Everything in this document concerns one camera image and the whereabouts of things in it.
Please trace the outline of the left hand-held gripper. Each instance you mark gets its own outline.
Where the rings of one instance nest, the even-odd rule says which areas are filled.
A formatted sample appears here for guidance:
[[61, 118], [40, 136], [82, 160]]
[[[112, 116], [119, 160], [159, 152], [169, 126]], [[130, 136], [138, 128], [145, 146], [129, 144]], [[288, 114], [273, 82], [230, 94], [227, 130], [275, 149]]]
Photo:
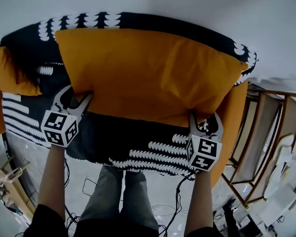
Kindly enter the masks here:
[[93, 97], [88, 92], [77, 104], [70, 105], [73, 95], [72, 86], [65, 86], [55, 95], [51, 109], [44, 114], [41, 130], [52, 145], [66, 148], [77, 136], [78, 124]]

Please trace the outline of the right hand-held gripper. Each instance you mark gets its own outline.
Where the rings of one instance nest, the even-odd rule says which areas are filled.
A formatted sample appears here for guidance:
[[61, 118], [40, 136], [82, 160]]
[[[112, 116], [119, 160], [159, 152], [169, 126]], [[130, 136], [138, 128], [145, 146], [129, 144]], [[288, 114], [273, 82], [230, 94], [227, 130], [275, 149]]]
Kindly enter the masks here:
[[193, 110], [189, 111], [189, 129], [186, 155], [189, 167], [197, 170], [210, 171], [217, 163], [222, 149], [223, 125], [217, 113], [214, 113], [215, 132], [211, 136], [199, 136], [201, 131]]

